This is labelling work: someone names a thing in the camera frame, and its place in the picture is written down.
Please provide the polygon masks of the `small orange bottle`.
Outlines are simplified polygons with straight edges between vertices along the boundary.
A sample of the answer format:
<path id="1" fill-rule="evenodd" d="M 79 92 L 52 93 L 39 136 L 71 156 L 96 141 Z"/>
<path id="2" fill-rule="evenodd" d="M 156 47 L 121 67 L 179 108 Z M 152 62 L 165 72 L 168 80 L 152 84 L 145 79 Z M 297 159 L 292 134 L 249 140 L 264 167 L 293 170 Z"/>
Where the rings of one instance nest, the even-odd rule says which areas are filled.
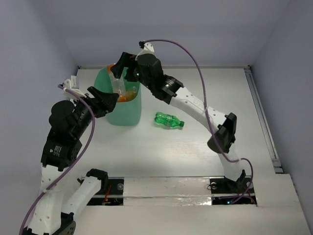
<path id="1" fill-rule="evenodd" d="M 120 94 L 117 102 L 128 102 L 135 99 L 137 96 L 136 92 L 127 91 L 124 94 Z"/>

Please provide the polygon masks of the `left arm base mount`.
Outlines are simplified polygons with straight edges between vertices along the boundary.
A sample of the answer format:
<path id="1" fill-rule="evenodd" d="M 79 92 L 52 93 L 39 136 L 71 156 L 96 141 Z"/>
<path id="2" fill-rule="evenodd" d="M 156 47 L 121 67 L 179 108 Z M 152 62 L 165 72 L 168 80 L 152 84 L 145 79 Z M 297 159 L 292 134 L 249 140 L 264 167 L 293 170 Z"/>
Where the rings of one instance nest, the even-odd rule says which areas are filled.
<path id="1" fill-rule="evenodd" d="M 100 190 L 87 203 L 88 206 L 123 206 L 124 178 L 109 178 L 106 190 Z"/>

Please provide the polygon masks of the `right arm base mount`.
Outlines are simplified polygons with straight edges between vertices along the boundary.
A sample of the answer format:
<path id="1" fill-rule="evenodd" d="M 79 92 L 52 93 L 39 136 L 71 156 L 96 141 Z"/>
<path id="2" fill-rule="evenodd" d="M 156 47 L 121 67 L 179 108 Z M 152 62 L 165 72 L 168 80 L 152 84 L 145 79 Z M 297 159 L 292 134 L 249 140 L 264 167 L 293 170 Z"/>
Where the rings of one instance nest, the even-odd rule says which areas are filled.
<path id="1" fill-rule="evenodd" d="M 244 170 L 234 182 L 225 177 L 211 178 L 207 189 L 211 192 L 213 205 L 257 205 L 251 178 Z"/>

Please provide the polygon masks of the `long orange clear bottle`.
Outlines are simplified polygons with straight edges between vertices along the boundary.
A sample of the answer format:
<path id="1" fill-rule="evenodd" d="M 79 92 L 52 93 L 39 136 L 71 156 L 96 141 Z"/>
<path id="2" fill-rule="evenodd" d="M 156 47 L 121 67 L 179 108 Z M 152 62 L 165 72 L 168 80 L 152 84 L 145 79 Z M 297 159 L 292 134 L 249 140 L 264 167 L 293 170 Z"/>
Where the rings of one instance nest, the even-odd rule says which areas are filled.
<path id="1" fill-rule="evenodd" d="M 124 80 L 123 78 L 115 78 L 113 72 L 111 71 L 111 67 L 114 64 L 108 65 L 107 68 L 107 72 L 111 81 L 111 86 L 112 86 L 112 90 L 114 93 L 119 94 L 120 96 L 124 96 L 126 94 L 126 88 L 125 88 L 125 84 L 124 84 Z"/>

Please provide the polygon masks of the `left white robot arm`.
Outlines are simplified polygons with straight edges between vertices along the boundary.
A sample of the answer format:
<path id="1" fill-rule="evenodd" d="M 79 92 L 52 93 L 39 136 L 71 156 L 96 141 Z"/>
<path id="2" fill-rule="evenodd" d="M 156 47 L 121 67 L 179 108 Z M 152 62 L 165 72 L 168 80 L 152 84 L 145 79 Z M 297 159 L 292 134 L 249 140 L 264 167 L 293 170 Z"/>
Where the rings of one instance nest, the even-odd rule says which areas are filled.
<path id="1" fill-rule="evenodd" d="M 23 219 L 21 235 L 71 235 L 75 219 L 96 193 L 108 190 L 107 172 L 91 169 L 79 188 L 64 202 L 69 172 L 86 152 L 95 131 L 96 118 L 111 113 L 117 93 L 104 93 L 91 86 L 88 94 L 58 86 L 70 97 L 51 108 L 51 129 L 41 157 L 41 185 L 38 197 Z"/>

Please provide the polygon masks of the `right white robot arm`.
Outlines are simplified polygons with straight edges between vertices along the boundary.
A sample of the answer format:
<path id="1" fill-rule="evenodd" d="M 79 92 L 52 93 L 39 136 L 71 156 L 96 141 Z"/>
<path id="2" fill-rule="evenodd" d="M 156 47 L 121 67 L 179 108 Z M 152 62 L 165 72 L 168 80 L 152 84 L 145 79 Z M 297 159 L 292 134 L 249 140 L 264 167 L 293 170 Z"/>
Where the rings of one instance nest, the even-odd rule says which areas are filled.
<path id="1" fill-rule="evenodd" d="M 235 150 L 237 116 L 224 114 L 209 107 L 193 95 L 178 79 L 163 72 L 159 59 L 147 53 L 136 56 L 122 53 L 110 71 L 119 79 L 125 71 L 125 79 L 140 82 L 152 95 L 176 107 L 202 124 L 211 134 L 207 142 L 209 149 L 217 153 L 224 169 L 225 186 L 231 192 L 244 187 L 246 172 Z"/>

